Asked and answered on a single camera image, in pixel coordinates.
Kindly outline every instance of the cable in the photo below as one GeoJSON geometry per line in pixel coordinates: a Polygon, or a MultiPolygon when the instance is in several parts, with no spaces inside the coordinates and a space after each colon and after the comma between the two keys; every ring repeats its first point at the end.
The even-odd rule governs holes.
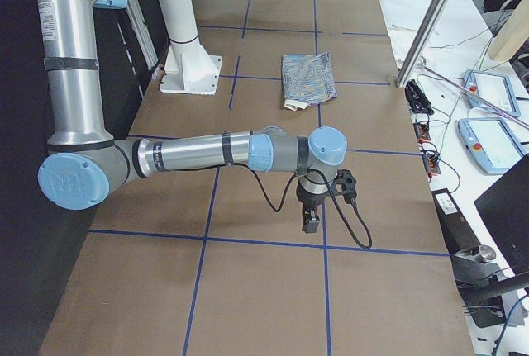
{"type": "MultiPolygon", "coordinates": [[[[520,267],[527,267],[527,266],[529,266],[529,265],[526,265],[526,264],[523,264],[523,263],[517,263],[516,265],[513,265],[512,267],[501,268],[501,269],[498,269],[497,271],[494,271],[494,272],[492,272],[492,273],[489,273],[487,276],[485,276],[484,278],[481,278],[481,279],[479,279],[479,280],[485,280],[485,279],[488,279],[488,278],[490,278],[491,276],[493,276],[494,274],[499,273],[499,272],[502,272],[502,271],[504,271],[504,270],[506,270],[506,269],[513,269],[513,268],[520,268],[520,267]]],[[[519,274],[523,275],[524,273],[527,273],[527,272],[529,272],[529,270],[527,270],[527,271],[525,271],[525,272],[522,272],[522,273],[519,273],[519,274]]]]}
{"type": "Polygon", "coordinates": [[[270,198],[268,196],[268,194],[266,193],[266,190],[265,190],[265,186],[263,186],[263,183],[261,182],[261,179],[259,178],[259,175],[252,169],[250,169],[247,165],[245,164],[234,164],[235,166],[241,166],[243,168],[247,168],[248,170],[250,170],[252,172],[252,174],[254,175],[255,177],[255,180],[257,180],[257,183],[259,184],[259,187],[261,188],[261,192],[263,193],[264,195],[264,199],[266,200],[266,202],[268,203],[268,206],[270,206],[270,208],[276,212],[276,213],[279,213],[281,211],[281,209],[283,209],[283,206],[284,206],[284,200],[285,198],[287,197],[287,193],[288,193],[288,189],[290,188],[290,184],[292,184],[292,181],[296,178],[296,175],[293,174],[292,177],[288,180],[287,182],[287,185],[285,186],[284,190],[283,190],[283,196],[281,197],[281,202],[279,203],[279,206],[278,207],[275,207],[274,204],[270,201],[270,198]]]}
{"type": "Polygon", "coordinates": [[[478,61],[476,62],[476,64],[474,64],[474,67],[472,67],[472,70],[474,70],[475,66],[479,63],[479,61],[481,61],[479,63],[479,67],[478,67],[478,70],[481,71],[481,67],[483,66],[483,62],[485,61],[485,57],[487,57],[488,48],[493,43],[493,40],[494,40],[494,38],[491,38],[490,40],[488,40],[487,44],[485,44],[485,47],[481,51],[481,55],[478,58],[478,61]]]}
{"type": "Polygon", "coordinates": [[[439,161],[442,162],[443,164],[445,164],[446,166],[448,166],[450,169],[452,169],[452,171],[455,173],[455,175],[457,176],[457,186],[455,187],[454,191],[450,191],[450,193],[454,193],[455,191],[457,191],[458,189],[460,189],[460,185],[461,185],[461,176],[459,173],[457,173],[457,170],[454,169],[454,167],[451,165],[451,164],[448,164],[445,160],[439,158],[439,161]]]}
{"type": "Polygon", "coordinates": [[[505,323],[503,324],[502,332],[499,335],[498,339],[494,341],[496,343],[496,346],[494,347],[492,353],[490,354],[491,356],[496,356],[498,354],[499,345],[502,343],[503,335],[505,334],[505,330],[507,329],[509,321],[511,320],[512,313],[516,310],[517,306],[520,305],[520,303],[522,303],[522,301],[525,300],[527,297],[529,297],[529,295],[526,294],[525,296],[520,298],[518,301],[516,301],[514,305],[512,306],[511,310],[509,311],[509,313],[507,314],[507,319],[505,319],[505,323]]]}
{"type": "Polygon", "coordinates": [[[431,106],[431,107],[432,107],[434,110],[440,112],[441,114],[445,114],[449,121],[452,119],[452,117],[451,117],[450,115],[448,115],[446,112],[444,112],[444,111],[442,111],[442,110],[440,110],[439,108],[436,108],[436,107],[434,107],[434,106],[431,106]]]}
{"type": "MultiPolygon", "coordinates": [[[[257,183],[259,184],[261,192],[264,195],[264,199],[266,200],[266,202],[268,203],[268,205],[270,206],[270,208],[274,212],[279,213],[281,211],[281,209],[283,209],[284,201],[285,201],[285,199],[287,197],[288,189],[290,188],[290,185],[292,184],[292,181],[296,178],[296,174],[293,174],[292,177],[288,180],[287,185],[285,186],[285,188],[283,190],[283,196],[281,197],[281,202],[279,203],[278,207],[275,207],[274,204],[270,201],[268,193],[266,192],[265,187],[264,187],[263,183],[261,182],[261,180],[259,178],[259,175],[254,170],[250,169],[245,164],[234,164],[234,166],[241,166],[243,168],[247,168],[248,170],[250,170],[252,172],[252,174],[255,177],[255,180],[257,180],[257,183]]],[[[218,169],[218,168],[225,168],[225,167],[226,167],[225,164],[216,164],[216,165],[207,166],[207,167],[204,167],[204,168],[179,169],[179,170],[175,170],[175,172],[196,172],[196,171],[200,171],[200,170],[218,169]]],[[[352,238],[355,241],[355,243],[359,247],[361,247],[362,249],[370,249],[373,246],[373,238],[371,237],[371,233],[369,232],[368,226],[365,224],[365,222],[362,219],[360,213],[358,212],[358,207],[356,205],[356,199],[354,199],[352,201],[351,205],[353,206],[353,211],[355,212],[356,216],[358,217],[358,220],[360,221],[360,224],[364,227],[365,233],[367,234],[367,238],[368,238],[368,244],[363,244],[356,237],[355,232],[350,227],[349,221],[346,219],[346,216],[344,215],[343,211],[340,208],[340,205],[338,204],[338,201],[336,200],[336,196],[334,194],[334,191],[332,190],[331,186],[329,185],[329,182],[327,181],[325,174],[322,173],[320,170],[317,170],[317,169],[309,169],[307,171],[307,173],[318,173],[322,177],[322,180],[323,180],[323,182],[325,183],[325,185],[327,187],[327,191],[329,192],[329,195],[331,196],[332,202],[334,203],[334,206],[335,206],[336,210],[338,211],[338,214],[340,215],[340,218],[343,220],[344,224],[346,225],[347,230],[349,231],[349,233],[352,236],[352,238]]]]}
{"type": "Polygon", "coordinates": [[[469,40],[473,40],[477,37],[479,37],[480,35],[482,35],[483,33],[485,33],[486,31],[488,31],[488,27],[486,29],[484,29],[483,31],[481,31],[478,35],[476,36],[472,36],[470,38],[467,38],[466,40],[462,40],[461,42],[457,43],[457,44],[448,44],[448,45],[444,45],[444,46],[430,46],[430,49],[445,49],[445,48],[450,48],[452,46],[459,46],[459,45],[462,45],[464,44],[465,42],[469,41],[469,40]]]}
{"type": "Polygon", "coordinates": [[[492,67],[488,67],[487,69],[484,69],[484,71],[489,71],[491,69],[495,69],[496,67],[499,67],[500,65],[503,65],[503,64],[508,63],[508,62],[509,62],[509,60],[505,60],[505,61],[503,61],[500,64],[496,64],[496,65],[493,65],[492,67]]]}
{"type": "Polygon", "coordinates": [[[443,136],[441,137],[441,147],[439,148],[439,152],[442,152],[443,147],[445,146],[445,136],[446,136],[446,131],[448,131],[448,125],[450,124],[450,122],[452,122],[452,116],[454,115],[455,108],[457,107],[457,103],[460,101],[462,95],[463,93],[460,92],[460,94],[457,96],[455,100],[454,106],[452,107],[452,111],[450,111],[450,120],[446,124],[446,128],[443,130],[443,136]]]}
{"type": "Polygon", "coordinates": [[[360,224],[364,227],[365,233],[367,234],[368,243],[363,244],[360,242],[358,237],[356,236],[353,229],[350,227],[349,221],[347,220],[346,216],[344,215],[343,211],[340,209],[340,205],[338,204],[338,201],[336,200],[336,196],[334,194],[334,191],[332,190],[331,186],[329,185],[329,182],[327,181],[327,178],[324,173],[322,173],[320,170],[317,169],[309,169],[307,171],[308,173],[318,173],[320,177],[322,178],[323,182],[325,183],[327,187],[327,191],[329,192],[329,196],[332,199],[332,202],[334,203],[334,206],[336,208],[336,211],[338,211],[338,214],[340,215],[341,220],[346,225],[347,230],[349,231],[351,237],[355,241],[355,243],[361,247],[362,249],[371,249],[373,246],[373,238],[371,237],[371,232],[369,231],[368,226],[365,224],[364,220],[362,219],[360,213],[358,212],[358,207],[356,206],[356,198],[352,199],[351,205],[353,206],[353,211],[355,212],[356,216],[358,217],[358,221],[360,221],[360,224]]]}
{"type": "MultiPolygon", "coordinates": [[[[499,19],[498,19],[498,22],[494,23],[491,25],[491,27],[494,27],[496,26],[496,28],[494,29],[494,32],[498,29],[498,24],[501,23],[503,21],[502,17],[503,17],[503,14],[504,14],[505,10],[503,10],[503,12],[501,13],[499,19]]],[[[444,45],[444,46],[430,46],[430,49],[445,49],[445,48],[449,48],[449,47],[452,47],[452,46],[459,46],[459,45],[462,45],[464,44],[465,42],[468,42],[469,40],[473,40],[477,37],[479,37],[480,35],[482,35],[483,33],[487,32],[488,30],[490,30],[491,27],[487,27],[485,28],[483,31],[481,31],[479,34],[475,35],[475,36],[471,36],[470,38],[467,38],[466,40],[462,40],[461,42],[458,42],[457,44],[448,44],[448,45],[444,45]]]]}
{"type": "MultiPolygon", "coordinates": [[[[281,197],[281,202],[279,203],[279,206],[276,207],[276,206],[274,206],[272,201],[270,201],[268,193],[265,190],[265,186],[261,182],[261,179],[259,178],[259,175],[254,170],[250,169],[246,164],[233,164],[233,165],[234,166],[241,166],[243,168],[247,168],[248,170],[250,170],[252,172],[252,174],[255,177],[255,180],[257,180],[257,183],[259,184],[259,187],[261,188],[261,192],[264,195],[264,199],[266,200],[266,202],[268,203],[268,205],[270,206],[270,208],[274,212],[279,213],[281,211],[281,209],[283,209],[284,201],[285,201],[285,199],[287,197],[288,189],[290,188],[290,185],[292,184],[292,181],[296,178],[295,174],[293,174],[292,177],[288,180],[287,185],[285,186],[285,188],[283,190],[283,196],[281,197]]],[[[201,171],[201,170],[211,170],[211,169],[219,169],[219,168],[225,168],[225,167],[226,167],[225,164],[215,164],[213,166],[206,166],[206,167],[203,167],[203,168],[179,169],[179,170],[175,170],[175,172],[198,172],[198,171],[201,171]]]]}

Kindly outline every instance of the white pillar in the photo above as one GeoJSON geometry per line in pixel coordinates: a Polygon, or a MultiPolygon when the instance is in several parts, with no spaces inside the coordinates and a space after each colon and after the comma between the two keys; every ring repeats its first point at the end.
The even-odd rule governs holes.
{"type": "Polygon", "coordinates": [[[222,57],[200,45],[191,0],[159,0],[170,38],[162,92],[215,94],[222,57]]]}

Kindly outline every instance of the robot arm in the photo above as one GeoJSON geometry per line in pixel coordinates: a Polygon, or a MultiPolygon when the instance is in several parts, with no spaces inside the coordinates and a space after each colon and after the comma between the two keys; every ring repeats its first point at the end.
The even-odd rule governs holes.
{"type": "MultiPolygon", "coordinates": [[[[303,205],[305,232],[316,232],[317,207],[326,196],[336,204],[336,196],[343,195],[355,208],[355,179],[349,171],[338,170],[346,154],[346,138],[330,127],[317,128],[309,137],[288,136],[270,127],[179,140],[115,141],[103,123],[92,7],[124,7],[126,0],[37,2],[55,119],[55,133],[48,140],[50,156],[38,178],[42,192],[57,205],[89,208],[121,185],[155,172],[248,163],[253,171],[298,176],[296,194],[303,205]]],[[[165,17],[172,13],[166,4],[162,5],[165,17]]],[[[179,9],[184,13],[171,15],[167,27],[174,45],[169,54],[181,77],[174,83],[185,90],[200,88],[204,79],[211,84],[208,77],[217,78],[218,68],[208,62],[195,36],[190,0],[179,9]]]]}

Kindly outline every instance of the striped cloth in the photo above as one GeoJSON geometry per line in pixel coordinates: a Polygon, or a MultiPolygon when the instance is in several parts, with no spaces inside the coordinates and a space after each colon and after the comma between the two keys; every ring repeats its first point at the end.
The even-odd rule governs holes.
{"type": "Polygon", "coordinates": [[[331,71],[331,53],[283,56],[284,106],[298,108],[316,105],[338,97],[331,71]]]}

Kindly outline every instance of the black tape band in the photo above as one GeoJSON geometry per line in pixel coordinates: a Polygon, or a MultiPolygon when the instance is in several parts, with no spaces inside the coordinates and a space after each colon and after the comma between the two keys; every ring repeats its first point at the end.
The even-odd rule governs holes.
{"type": "Polygon", "coordinates": [[[79,152],[102,150],[112,146],[114,146],[114,139],[90,144],[48,144],[48,150],[54,152],[79,152]]]}
{"type": "Polygon", "coordinates": [[[124,184],[124,183],[126,183],[126,180],[128,180],[129,176],[131,175],[131,163],[129,162],[129,159],[126,156],[125,151],[119,145],[114,145],[114,146],[116,147],[116,150],[118,150],[119,152],[122,153],[123,158],[125,158],[125,162],[126,162],[126,177],[125,177],[125,181],[123,181],[123,184],[124,184]]]}
{"type": "Polygon", "coordinates": [[[138,139],[134,141],[134,144],[132,145],[132,165],[134,166],[136,174],[140,177],[145,178],[146,176],[141,171],[140,156],[138,155],[138,150],[140,149],[140,142],[141,139],[138,139]]]}
{"type": "Polygon", "coordinates": [[[298,163],[296,174],[302,175],[308,171],[308,138],[298,137],[298,163]]]}
{"type": "Polygon", "coordinates": [[[177,40],[171,40],[170,38],[169,38],[169,40],[170,40],[171,42],[174,42],[175,44],[185,45],[185,44],[190,44],[191,42],[193,42],[193,41],[196,40],[197,38],[198,38],[198,34],[197,34],[197,36],[195,36],[192,40],[186,40],[185,42],[178,42],[177,40]]]}
{"type": "Polygon", "coordinates": [[[164,159],[162,158],[162,144],[163,141],[156,141],[152,145],[152,159],[155,161],[156,170],[159,172],[168,172],[164,165],[164,159]]]}
{"type": "Polygon", "coordinates": [[[224,155],[224,163],[228,166],[232,166],[233,153],[231,152],[231,135],[230,133],[222,133],[222,155],[224,155]]]}
{"type": "Polygon", "coordinates": [[[46,71],[60,71],[64,69],[99,70],[99,62],[95,59],[78,59],[77,57],[45,57],[46,71]]]}

